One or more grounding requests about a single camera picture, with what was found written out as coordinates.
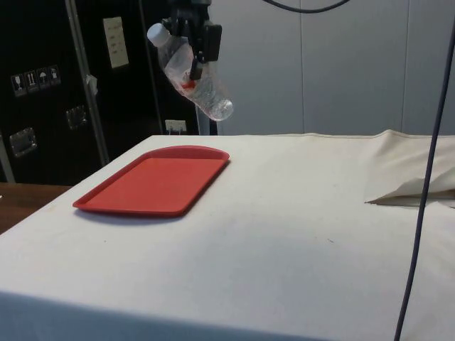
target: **wooden surface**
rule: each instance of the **wooden surface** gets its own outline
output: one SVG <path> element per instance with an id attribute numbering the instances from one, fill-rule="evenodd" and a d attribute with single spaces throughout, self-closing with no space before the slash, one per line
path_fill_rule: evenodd
<path id="1" fill-rule="evenodd" d="M 0 234 L 69 189 L 67 186 L 0 183 Z"/>

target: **folded cloth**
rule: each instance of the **folded cloth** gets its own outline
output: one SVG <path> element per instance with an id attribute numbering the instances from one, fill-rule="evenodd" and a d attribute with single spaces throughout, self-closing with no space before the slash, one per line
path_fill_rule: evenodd
<path id="1" fill-rule="evenodd" d="M 430 136 L 385 131 L 373 138 L 365 157 L 365 201 L 418 206 L 427 168 Z M 440 136 L 429 188 L 429 202 L 455 207 L 455 136 Z"/>

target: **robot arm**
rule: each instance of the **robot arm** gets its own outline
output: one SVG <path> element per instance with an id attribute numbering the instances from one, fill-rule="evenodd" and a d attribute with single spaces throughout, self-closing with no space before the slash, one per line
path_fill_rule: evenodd
<path id="1" fill-rule="evenodd" d="M 168 0 L 171 17 L 163 25 L 173 36 L 187 37 L 193 49 L 194 60 L 190 78 L 199 80 L 203 65 L 218 60 L 220 54 L 221 25 L 213 24 L 208 15 L 212 0 Z"/>

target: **white cloth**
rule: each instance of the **white cloth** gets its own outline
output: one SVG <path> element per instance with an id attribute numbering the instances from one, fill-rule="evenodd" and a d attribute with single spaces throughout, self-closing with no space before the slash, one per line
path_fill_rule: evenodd
<path id="1" fill-rule="evenodd" d="M 365 150 L 368 181 L 365 201 L 385 205 L 418 206 L 427 168 L 428 136 L 386 131 Z M 455 205 L 455 138 L 440 136 L 434 158 L 429 202 Z"/>
<path id="2" fill-rule="evenodd" d="M 151 149 L 227 151 L 181 219 L 71 204 Z M 364 203 L 374 138 L 154 136 L 0 236 L 0 340 L 392 340 L 417 211 Z M 427 209 L 403 340 L 453 340 L 455 210 Z"/>

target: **sticker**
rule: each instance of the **sticker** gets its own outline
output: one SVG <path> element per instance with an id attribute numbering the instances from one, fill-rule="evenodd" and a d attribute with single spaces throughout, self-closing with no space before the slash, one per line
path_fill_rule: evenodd
<path id="1" fill-rule="evenodd" d="M 107 49 L 111 60 L 111 67 L 121 67 L 129 64 L 127 46 L 123 34 L 122 17 L 102 19 L 105 26 Z"/>
<path id="2" fill-rule="evenodd" d="M 62 82 L 57 65 L 49 67 L 49 82 L 50 85 L 59 85 Z"/>
<path id="3" fill-rule="evenodd" d="M 38 75 L 38 83 L 41 89 L 46 89 L 50 87 L 50 80 L 49 80 L 49 69 L 43 67 L 41 69 L 36 70 L 36 74 Z"/>
<path id="4" fill-rule="evenodd" d="M 38 78 L 36 77 L 35 71 L 28 71 L 23 76 L 26 79 L 28 92 L 39 91 L 40 87 L 38 86 Z"/>
<path id="5" fill-rule="evenodd" d="M 11 83 L 13 84 L 14 95 L 16 97 L 27 94 L 27 88 L 25 82 L 23 81 L 23 75 L 11 76 Z"/>

